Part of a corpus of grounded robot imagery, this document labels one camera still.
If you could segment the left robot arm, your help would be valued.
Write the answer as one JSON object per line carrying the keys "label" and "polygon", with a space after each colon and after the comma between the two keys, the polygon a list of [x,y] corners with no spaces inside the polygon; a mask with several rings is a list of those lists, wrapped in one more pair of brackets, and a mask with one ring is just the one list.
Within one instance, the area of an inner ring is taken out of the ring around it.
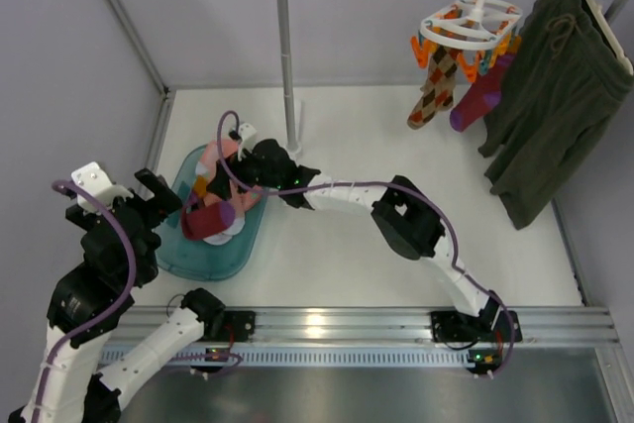
{"label": "left robot arm", "polygon": [[11,422],[117,422],[132,397],[176,355],[216,336],[224,303],[196,288],[156,330],[116,363],[99,366],[121,317],[134,305],[132,290],[158,275],[155,229],[182,202],[147,168],[136,180],[152,197],[110,180],[98,163],[74,171],[52,188],[73,200],[66,219],[84,232],[83,260],[56,285],[47,312],[47,346],[28,403]]}

